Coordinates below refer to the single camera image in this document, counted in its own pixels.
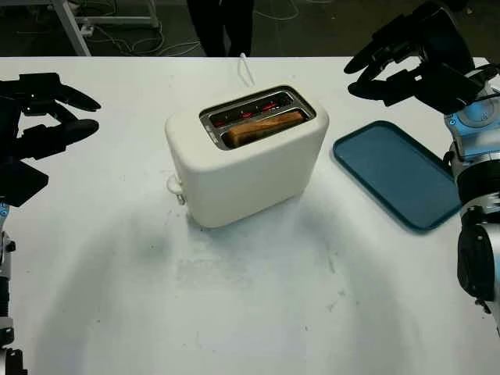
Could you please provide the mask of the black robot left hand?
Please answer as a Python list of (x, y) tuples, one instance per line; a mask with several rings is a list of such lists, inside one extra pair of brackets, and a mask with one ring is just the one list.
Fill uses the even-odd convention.
[(13, 137), (13, 156), (17, 159), (43, 159), (64, 152), (68, 145), (82, 141), (99, 129), (92, 119), (79, 119), (66, 106), (87, 112), (100, 110), (101, 105), (76, 88), (63, 84), (57, 73), (27, 73), (17, 80), (1, 82), (1, 99), (25, 116), (49, 115), (59, 124), (43, 124), (28, 128)]

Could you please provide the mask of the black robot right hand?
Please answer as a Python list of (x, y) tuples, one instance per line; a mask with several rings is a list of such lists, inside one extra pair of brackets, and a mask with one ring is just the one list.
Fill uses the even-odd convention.
[[(411, 55), (420, 58), (417, 68), (377, 79), (387, 65)], [(452, 16), (442, 5), (429, 1), (373, 33), (371, 42), (351, 59), (344, 72), (361, 73), (348, 86), (350, 94), (391, 105), (436, 88), (448, 77), (457, 82), (473, 69), (472, 55)]]

